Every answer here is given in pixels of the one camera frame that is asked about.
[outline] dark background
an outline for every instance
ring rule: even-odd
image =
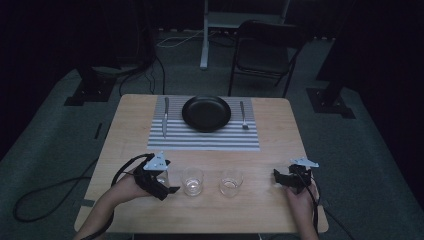
[[[140,2],[145,4],[144,9],[139,9]],[[273,13],[279,13],[275,9],[280,8],[274,6],[281,4],[267,1],[263,5],[262,1],[258,5],[259,1],[254,0],[243,4],[234,1],[232,5],[224,0],[210,2],[210,10],[249,12],[253,8]],[[358,0],[351,9],[352,2],[293,0],[287,22],[304,26],[311,37],[337,37],[318,78],[341,81],[359,92],[423,206],[419,187],[423,182],[419,168],[423,155],[419,146],[423,122],[423,1]],[[104,4],[128,7],[108,12]],[[148,24],[142,21],[145,17],[153,29],[203,27],[203,1],[198,0],[20,0],[2,1],[0,9],[1,158],[56,82],[76,65],[119,68],[119,60],[125,58],[123,52],[131,49],[122,50],[125,43],[119,43],[114,36],[138,34],[136,31]],[[111,27],[111,18],[131,16],[138,21],[138,30],[125,25],[118,33]],[[128,59],[137,64],[138,57]]]

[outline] black plate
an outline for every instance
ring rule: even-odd
[[[200,132],[213,132],[225,126],[231,118],[231,109],[219,97],[196,96],[188,100],[182,110],[184,121]]]

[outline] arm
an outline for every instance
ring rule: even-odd
[[[125,175],[97,200],[96,205],[74,237],[74,240],[87,237],[102,228],[119,204],[145,196],[150,196],[150,194],[135,183],[132,175]]]
[[[315,196],[315,186],[311,185],[309,189]],[[309,192],[305,188],[301,193],[296,195],[292,189],[288,187],[285,188],[285,191],[287,193],[290,210],[293,214],[297,229],[299,230],[300,238],[302,240],[318,240],[318,235],[312,223],[314,206]]]

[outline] chair leg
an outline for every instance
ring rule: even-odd
[[[234,68],[235,68],[235,60],[233,60],[233,64],[231,66],[231,76],[230,76],[230,86],[228,87],[228,96],[231,96],[231,90],[233,89],[233,82],[234,82]]]
[[[293,62],[293,65],[290,68],[289,76],[287,77],[286,84],[284,84],[284,90],[283,90],[283,96],[282,96],[282,98],[285,98],[286,97],[287,90],[289,89],[289,85],[290,85],[291,77],[292,77],[293,72],[294,72],[294,66],[295,65],[296,65],[296,62]]]
[[[283,79],[285,75],[281,75],[280,78],[278,79],[278,81],[274,84],[274,87],[278,86],[278,84],[280,84],[281,80]]]

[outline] gray carpet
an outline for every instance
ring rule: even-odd
[[[192,33],[161,34],[186,36]],[[166,94],[224,96],[227,93],[232,49],[231,41],[214,38],[209,68],[199,69],[201,41],[195,39],[172,48],[158,48],[166,72]],[[314,113],[306,88],[325,88],[315,81],[331,42],[312,41],[299,56],[287,98],[308,157],[320,163],[314,170],[321,188],[322,204],[356,239],[424,239],[424,214],[402,178],[390,152],[379,135],[360,97],[354,91],[341,93],[356,119]],[[71,239],[73,225],[88,180],[72,191],[63,205],[49,217],[34,223],[13,219],[16,200],[28,191],[79,176],[95,160],[102,148],[107,128],[119,102],[118,80],[108,102],[87,102],[83,106],[64,106],[73,95],[80,77],[70,72],[52,90],[36,116],[0,162],[0,239]],[[133,76],[122,86],[122,93],[162,93],[162,71],[156,62],[146,75]],[[281,86],[273,81],[238,77],[234,96],[280,97]],[[99,124],[102,128],[96,134]],[[86,174],[91,175],[93,168]],[[35,195],[24,201],[19,213],[31,218],[48,211],[72,183]],[[349,239],[342,228],[327,216],[330,228],[320,239]],[[108,239],[128,239],[129,234],[108,234]],[[145,239],[181,239],[181,236],[145,236]],[[252,239],[252,235],[226,236],[225,239]],[[298,239],[291,234],[261,234],[262,239]]]

